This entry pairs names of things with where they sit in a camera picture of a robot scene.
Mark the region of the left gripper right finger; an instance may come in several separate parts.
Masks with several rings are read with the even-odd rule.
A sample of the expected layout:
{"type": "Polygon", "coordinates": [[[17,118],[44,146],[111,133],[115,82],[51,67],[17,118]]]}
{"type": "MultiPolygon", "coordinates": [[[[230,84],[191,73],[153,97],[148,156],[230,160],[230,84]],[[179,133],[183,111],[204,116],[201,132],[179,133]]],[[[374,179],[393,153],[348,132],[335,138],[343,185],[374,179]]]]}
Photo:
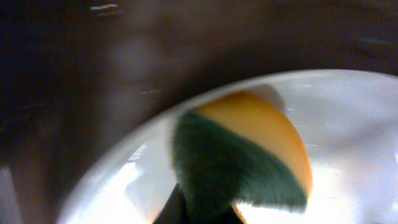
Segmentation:
{"type": "Polygon", "coordinates": [[[224,212],[217,218],[217,224],[245,224],[241,212],[235,205],[230,205],[224,212]]]}

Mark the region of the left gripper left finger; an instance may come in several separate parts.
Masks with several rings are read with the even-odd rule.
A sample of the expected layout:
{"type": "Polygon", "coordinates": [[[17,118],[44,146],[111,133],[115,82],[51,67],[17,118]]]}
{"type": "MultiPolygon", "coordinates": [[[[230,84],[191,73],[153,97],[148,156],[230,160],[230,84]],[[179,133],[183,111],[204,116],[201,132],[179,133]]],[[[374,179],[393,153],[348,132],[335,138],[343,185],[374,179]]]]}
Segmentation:
{"type": "Polygon", "coordinates": [[[176,184],[166,204],[157,215],[153,224],[188,224],[185,197],[176,184]]]}

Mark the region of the green and yellow sponge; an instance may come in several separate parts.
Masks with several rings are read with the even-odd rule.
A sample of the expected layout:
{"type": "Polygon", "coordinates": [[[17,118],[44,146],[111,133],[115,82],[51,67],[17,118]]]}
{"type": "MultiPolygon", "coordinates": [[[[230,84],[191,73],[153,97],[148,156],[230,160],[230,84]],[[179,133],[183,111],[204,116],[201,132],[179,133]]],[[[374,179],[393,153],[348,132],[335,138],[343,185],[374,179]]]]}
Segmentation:
{"type": "Polygon", "coordinates": [[[171,156],[190,223],[217,223],[236,203],[302,213],[313,189],[299,132],[272,103],[245,91],[182,113],[171,156]]]}

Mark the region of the light blue plate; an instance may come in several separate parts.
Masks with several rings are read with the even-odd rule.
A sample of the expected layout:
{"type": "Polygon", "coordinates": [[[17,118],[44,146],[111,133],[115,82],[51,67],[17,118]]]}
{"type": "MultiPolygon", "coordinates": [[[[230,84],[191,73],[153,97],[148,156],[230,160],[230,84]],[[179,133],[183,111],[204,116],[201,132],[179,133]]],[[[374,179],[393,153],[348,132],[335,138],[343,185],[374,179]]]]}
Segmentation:
{"type": "Polygon", "coordinates": [[[177,116],[240,90],[268,98],[300,133],[313,171],[304,214],[237,206],[246,223],[396,223],[397,78],[302,70],[226,85],[175,106],[127,135],[80,180],[59,223],[152,223],[175,187],[177,116]]]}

